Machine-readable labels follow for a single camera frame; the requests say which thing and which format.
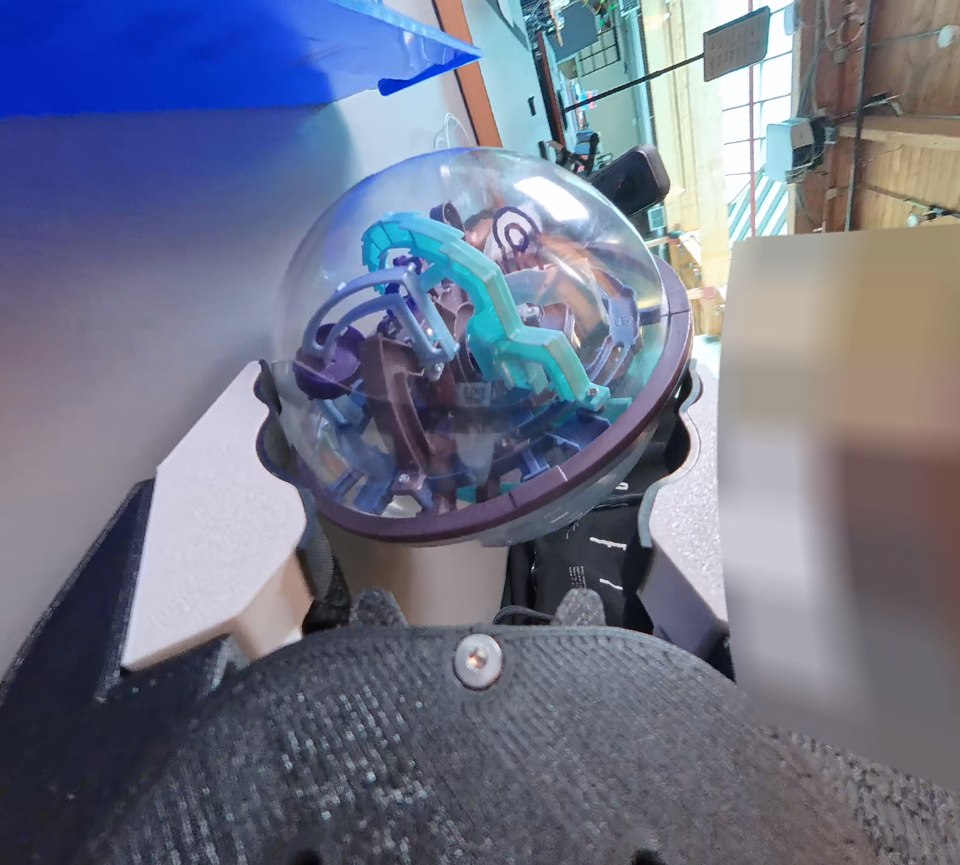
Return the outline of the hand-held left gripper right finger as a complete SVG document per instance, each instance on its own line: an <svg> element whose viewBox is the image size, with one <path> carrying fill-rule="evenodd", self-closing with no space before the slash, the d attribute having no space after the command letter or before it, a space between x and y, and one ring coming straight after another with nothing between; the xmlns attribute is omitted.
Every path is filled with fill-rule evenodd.
<svg viewBox="0 0 960 865"><path fill-rule="evenodd" d="M638 511L649 560L637 597L656 637L734 679L717 480L718 381L697 363L688 366L688 381L674 429L685 451L647 489Z"/></svg>

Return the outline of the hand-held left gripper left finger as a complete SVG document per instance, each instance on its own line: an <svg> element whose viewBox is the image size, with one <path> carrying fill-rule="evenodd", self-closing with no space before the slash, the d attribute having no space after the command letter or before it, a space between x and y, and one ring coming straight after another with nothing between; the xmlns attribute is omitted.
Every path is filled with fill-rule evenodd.
<svg viewBox="0 0 960 865"><path fill-rule="evenodd" d="M222 638L254 662L304 638L330 547L311 496L263 446L270 387L262 363L246 365L158 466L125 667Z"/></svg>

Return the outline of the clear maze ball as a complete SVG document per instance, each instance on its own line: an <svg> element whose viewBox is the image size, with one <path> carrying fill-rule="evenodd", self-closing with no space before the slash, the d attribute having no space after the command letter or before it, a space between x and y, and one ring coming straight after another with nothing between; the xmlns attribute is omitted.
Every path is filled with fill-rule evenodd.
<svg viewBox="0 0 960 865"><path fill-rule="evenodd" d="M594 510L690 363L688 291L591 178L494 148L357 183L304 236L272 418L334 537L510 547Z"/></svg>

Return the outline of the ceiling projector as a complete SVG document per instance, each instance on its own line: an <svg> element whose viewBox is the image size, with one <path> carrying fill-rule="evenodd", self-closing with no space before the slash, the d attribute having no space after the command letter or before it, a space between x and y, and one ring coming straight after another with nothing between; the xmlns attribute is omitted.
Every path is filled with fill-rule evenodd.
<svg viewBox="0 0 960 865"><path fill-rule="evenodd" d="M820 116L792 117L765 128L764 173L777 183L797 185L823 160L828 122Z"/></svg>

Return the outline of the hanging black sign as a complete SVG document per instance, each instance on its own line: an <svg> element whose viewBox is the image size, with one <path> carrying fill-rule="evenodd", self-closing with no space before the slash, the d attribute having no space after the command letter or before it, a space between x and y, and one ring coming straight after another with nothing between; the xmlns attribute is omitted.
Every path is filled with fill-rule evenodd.
<svg viewBox="0 0 960 865"><path fill-rule="evenodd" d="M705 31L702 35L702 79L710 83L762 62L768 53L772 10L758 7Z"/></svg>

